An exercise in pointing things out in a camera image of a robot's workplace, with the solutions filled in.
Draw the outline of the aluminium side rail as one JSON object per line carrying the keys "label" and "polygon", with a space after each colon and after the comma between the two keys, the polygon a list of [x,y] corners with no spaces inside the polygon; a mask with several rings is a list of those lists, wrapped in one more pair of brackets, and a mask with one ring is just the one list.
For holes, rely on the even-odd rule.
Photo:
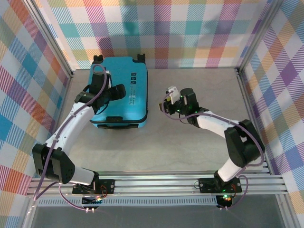
{"label": "aluminium side rail", "polygon": [[239,68],[235,68],[235,72],[236,72],[237,82],[239,84],[239,88],[242,93],[242,97],[244,100],[244,104],[245,104],[249,119],[252,121],[258,135],[260,136],[260,139],[262,140],[262,143],[265,146],[264,163],[261,165],[260,171],[258,171],[258,170],[254,171],[253,167],[248,167],[244,171],[244,173],[246,173],[246,174],[247,173],[261,173],[261,174],[266,174],[266,175],[272,175],[273,171],[272,171],[271,164],[269,164],[269,161],[268,161],[266,144],[262,138],[262,134],[260,132],[260,127],[258,126],[258,122],[257,122],[257,119],[254,114],[254,110],[252,107],[252,102],[250,101],[249,93],[246,90],[245,81],[244,81],[244,73],[242,71],[240,71]]}
{"label": "aluminium side rail", "polygon": [[63,116],[63,113],[64,113],[64,110],[65,110],[65,105],[66,105],[66,100],[67,100],[67,96],[69,94],[69,90],[70,90],[70,87],[71,87],[71,84],[72,84],[72,80],[73,80],[73,77],[75,75],[75,70],[71,72],[71,75],[69,76],[68,78],[68,81],[67,81],[67,85],[66,85],[66,90],[64,92],[64,95],[63,95],[63,99],[62,99],[62,103],[60,105],[60,112],[59,112],[59,115],[58,115],[58,120],[56,121],[56,125],[55,125],[55,130],[54,130],[54,135],[52,135],[50,137],[51,139],[51,145],[50,145],[50,148],[47,152],[47,155],[45,157],[45,166],[43,167],[43,176],[42,178],[45,176],[46,174],[46,171],[48,170],[48,165],[49,165],[49,162],[50,162],[50,157],[51,157],[51,154],[54,150],[54,147],[56,145],[56,143],[58,142],[58,138],[59,138],[59,134],[60,134],[60,121],[62,119],[62,116]]}

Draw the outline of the blue hard-shell suitcase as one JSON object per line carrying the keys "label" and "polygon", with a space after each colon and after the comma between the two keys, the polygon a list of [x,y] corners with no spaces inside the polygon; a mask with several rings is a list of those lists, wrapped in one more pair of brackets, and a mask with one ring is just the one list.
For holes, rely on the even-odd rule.
{"label": "blue hard-shell suitcase", "polygon": [[126,96],[101,107],[90,122],[101,129],[140,128],[148,115],[148,70],[145,55],[132,57],[94,56],[93,65],[100,63],[111,75],[112,85],[123,84]]}

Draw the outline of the black controller board with LEDs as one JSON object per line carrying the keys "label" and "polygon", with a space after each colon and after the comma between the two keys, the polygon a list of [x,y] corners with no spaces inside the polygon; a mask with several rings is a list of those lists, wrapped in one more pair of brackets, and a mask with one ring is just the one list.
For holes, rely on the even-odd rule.
{"label": "black controller board with LEDs", "polygon": [[102,204],[104,197],[97,196],[97,197],[82,197],[81,199],[81,206],[82,208],[88,212],[94,213],[99,206]]}
{"label": "black controller board with LEDs", "polygon": [[233,203],[233,198],[234,196],[228,195],[228,194],[223,194],[223,195],[217,195],[216,200],[217,200],[217,205],[216,207],[219,209],[227,209],[231,207]]}

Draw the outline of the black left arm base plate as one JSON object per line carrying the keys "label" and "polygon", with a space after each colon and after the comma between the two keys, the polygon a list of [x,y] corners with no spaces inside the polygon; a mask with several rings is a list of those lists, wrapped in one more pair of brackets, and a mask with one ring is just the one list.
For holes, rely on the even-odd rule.
{"label": "black left arm base plate", "polygon": [[114,179],[98,179],[90,185],[76,184],[73,186],[72,194],[113,194],[115,188]]}

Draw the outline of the aluminium frame post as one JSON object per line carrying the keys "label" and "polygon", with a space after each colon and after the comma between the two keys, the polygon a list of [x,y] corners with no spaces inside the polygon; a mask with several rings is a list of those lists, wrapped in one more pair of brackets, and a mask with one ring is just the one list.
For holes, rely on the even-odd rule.
{"label": "aluminium frame post", "polygon": [[26,8],[29,10],[30,15],[33,17],[36,25],[38,26],[39,31],[42,36],[46,40],[46,42],[50,45],[51,50],[53,51],[55,57],[58,58],[59,64],[64,69],[64,72],[69,76],[69,78],[73,77],[73,70],[68,64],[63,52],[61,51],[57,41],[55,40],[48,24],[46,23],[42,13],[40,12],[36,2],[34,0],[22,0],[25,4]]}
{"label": "aluminium frame post", "polygon": [[283,2],[284,0],[266,0],[266,4],[259,14],[259,18],[255,23],[252,33],[250,34],[248,40],[249,44],[245,45],[240,56],[239,63],[236,67],[236,71],[238,73],[244,71],[246,66],[249,64],[254,52],[257,50],[259,43],[266,34],[267,29],[269,28]]}

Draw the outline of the aluminium mounting rail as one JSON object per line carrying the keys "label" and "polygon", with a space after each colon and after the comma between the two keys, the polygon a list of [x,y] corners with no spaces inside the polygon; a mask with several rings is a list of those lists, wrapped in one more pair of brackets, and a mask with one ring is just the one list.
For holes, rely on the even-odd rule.
{"label": "aluminium mounting rail", "polygon": [[[287,194],[281,175],[266,169],[243,173],[248,178],[247,195]],[[105,171],[100,179],[114,179],[115,196],[197,196],[199,178],[212,178],[212,172],[198,171]]]}

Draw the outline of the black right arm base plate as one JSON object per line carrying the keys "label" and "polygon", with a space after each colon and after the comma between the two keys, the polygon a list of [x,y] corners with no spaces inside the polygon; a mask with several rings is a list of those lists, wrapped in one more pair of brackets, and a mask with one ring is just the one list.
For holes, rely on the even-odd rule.
{"label": "black right arm base plate", "polygon": [[242,187],[239,178],[233,178],[228,182],[223,182],[219,177],[200,178],[200,193],[241,193]]}

